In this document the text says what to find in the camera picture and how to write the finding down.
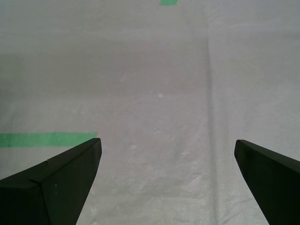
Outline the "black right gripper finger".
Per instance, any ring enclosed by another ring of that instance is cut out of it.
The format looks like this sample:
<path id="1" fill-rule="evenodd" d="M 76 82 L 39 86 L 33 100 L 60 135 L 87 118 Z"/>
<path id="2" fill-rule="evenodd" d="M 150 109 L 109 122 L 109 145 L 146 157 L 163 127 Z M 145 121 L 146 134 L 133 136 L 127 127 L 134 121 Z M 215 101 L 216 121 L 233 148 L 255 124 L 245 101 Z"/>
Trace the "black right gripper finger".
<path id="1" fill-rule="evenodd" d="M 300 163 L 246 140 L 237 140 L 235 159 L 270 225 L 300 223 Z"/>
<path id="2" fill-rule="evenodd" d="M 75 225 L 96 177 L 101 140 L 92 138 L 0 181 L 2 225 Z"/>

